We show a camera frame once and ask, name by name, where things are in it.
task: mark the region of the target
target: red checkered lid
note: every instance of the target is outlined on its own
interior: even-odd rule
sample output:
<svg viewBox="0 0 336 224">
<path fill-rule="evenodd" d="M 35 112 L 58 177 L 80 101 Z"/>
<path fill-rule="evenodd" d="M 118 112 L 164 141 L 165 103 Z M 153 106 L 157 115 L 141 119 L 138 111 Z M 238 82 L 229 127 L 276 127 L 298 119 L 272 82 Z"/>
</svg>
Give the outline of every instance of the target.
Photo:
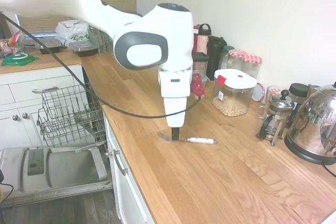
<svg viewBox="0 0 336 224">
<path fill-rule="evenodd" d="M 234 57 L 242 58 L 243 56 L 247 56 L 247 52 L 245 52 L 243 50 L 231 49 L 229 51 L 229 55 L 234 56 Z"/>
<path fill-rule="evenodd" d="M 243 56 L 243 61 L 248 62 L 248 63 L 262 63 L 263 59 L 261 59 L 258 56 L 255 55 L 245 55 Z"/>
</svg>

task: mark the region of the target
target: french press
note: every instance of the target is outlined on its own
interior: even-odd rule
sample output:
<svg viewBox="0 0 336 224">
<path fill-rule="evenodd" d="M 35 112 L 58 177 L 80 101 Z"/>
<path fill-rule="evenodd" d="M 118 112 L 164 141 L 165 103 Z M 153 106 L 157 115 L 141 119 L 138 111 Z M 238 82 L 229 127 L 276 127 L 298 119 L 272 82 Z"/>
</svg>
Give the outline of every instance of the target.
<svg viewBox="0 0 336 224">
<path fill-rule="evenodd" d="M 265 120 L 256 137 L 269 140 L 271 146 L 275 146 L 275 142 L 278 138 L 282 139 L 286 122 L 295 107 L 293 99 L 288 95 L 288 90 L 282 90 L 281 94 L 273 95 L 270 99 L 266 116 L 262 117 Z"/>
</svg>

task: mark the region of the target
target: dishwasher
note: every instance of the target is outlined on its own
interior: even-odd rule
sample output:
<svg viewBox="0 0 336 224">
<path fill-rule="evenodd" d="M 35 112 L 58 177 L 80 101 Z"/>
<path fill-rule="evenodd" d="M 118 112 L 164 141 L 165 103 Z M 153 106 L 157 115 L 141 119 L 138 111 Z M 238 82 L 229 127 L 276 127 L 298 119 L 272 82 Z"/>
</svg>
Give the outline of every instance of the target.
<svg viewBox="0 0 336 224">
<path fill-rule="evenodd" d="M 92 90 L 90 83 L 85 84 Z M 14 190 L 3 207 L 112 189 L 103 111 L 81 85 L 42 94 L 41 146 L 0 151 L 3 183 Z M 8 187 L 3 187 L 8 195 Z"/>
</svg>

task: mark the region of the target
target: stainless steel kettle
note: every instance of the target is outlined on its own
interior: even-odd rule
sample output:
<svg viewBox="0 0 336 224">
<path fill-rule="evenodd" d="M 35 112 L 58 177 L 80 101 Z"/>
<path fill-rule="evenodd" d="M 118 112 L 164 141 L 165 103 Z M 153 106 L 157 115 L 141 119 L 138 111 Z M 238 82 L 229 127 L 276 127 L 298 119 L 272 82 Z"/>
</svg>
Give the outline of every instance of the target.
<svg viewBox="0 0 336 224">
<path fill-rule="evenodd" d="M 312 163 L 336 163 L 336 82 L 319 88 L 304 102 L 285 136 L 285 144 Z"/>
</svg>

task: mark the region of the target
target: butcher block counter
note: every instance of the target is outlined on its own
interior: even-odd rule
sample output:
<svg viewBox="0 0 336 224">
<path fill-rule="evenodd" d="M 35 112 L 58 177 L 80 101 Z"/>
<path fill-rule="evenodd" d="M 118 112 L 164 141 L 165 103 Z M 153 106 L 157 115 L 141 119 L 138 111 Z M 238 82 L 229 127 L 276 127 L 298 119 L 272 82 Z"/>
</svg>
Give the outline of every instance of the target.
<svg viewBox="0 0 336 224">
<path fill-rule="evenodd" d="M 67 65 L 81 63 L 96 93 L 135 114 L 161 115 L 163 99 L 156 69 L 130 71 L 110 55 L 79 58 L 59 54 Z M 0 73 L 59 66 L 50 55 Z M 103 105 L 141 194 L 157 224 L 321 223 L 336 210 L 336 179 L 321 166 L 293 155 L 282 140 L 271 147 L 255 137 L 258 103 L 247 114 L 222 115 L 207 95 L 189 110 L 181 139 L 207 137 L 216 145 L 169 142 L 166 119 L 130 117 Z M 191 96 L 188 104 L 196 99 Z M 336 172 L 336 166 L 329 166 Z"/>
</svg>

